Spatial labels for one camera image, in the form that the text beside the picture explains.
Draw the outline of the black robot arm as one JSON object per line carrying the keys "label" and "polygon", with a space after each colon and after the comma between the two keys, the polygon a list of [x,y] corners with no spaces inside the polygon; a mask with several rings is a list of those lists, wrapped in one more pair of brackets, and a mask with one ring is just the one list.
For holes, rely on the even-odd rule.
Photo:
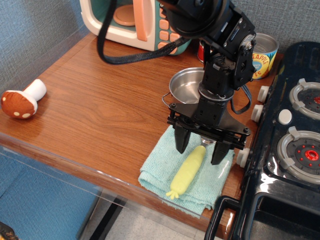
{"label": "black robot arm", "polygon": [[163,0],[172,29],[204,45],[204,74],[194,104],[171,103],[168,122],[176,149],[183,153],[191,133],[215,141],[211,163],[218,165],[229,150],[243,149],[251,131],[227,109],[235,91],[253,79],[255,27],[229,0]]}

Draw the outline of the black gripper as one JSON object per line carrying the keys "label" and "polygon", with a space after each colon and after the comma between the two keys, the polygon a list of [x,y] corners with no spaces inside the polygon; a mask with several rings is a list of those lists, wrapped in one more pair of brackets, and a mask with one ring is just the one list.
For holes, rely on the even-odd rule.
{"label": "black gripper", "polygon": [[192,133],[216,141],[212,165],[219,165],[229,150],[243,150],[251,130],[228,112],[232,98],[232,91],[225,96],[211,93],[205,96],[200,92],[196,104],[184,104],[173,97],[175,101],[168,103],[167,122],[174,128],[177,151],[184,153]]}

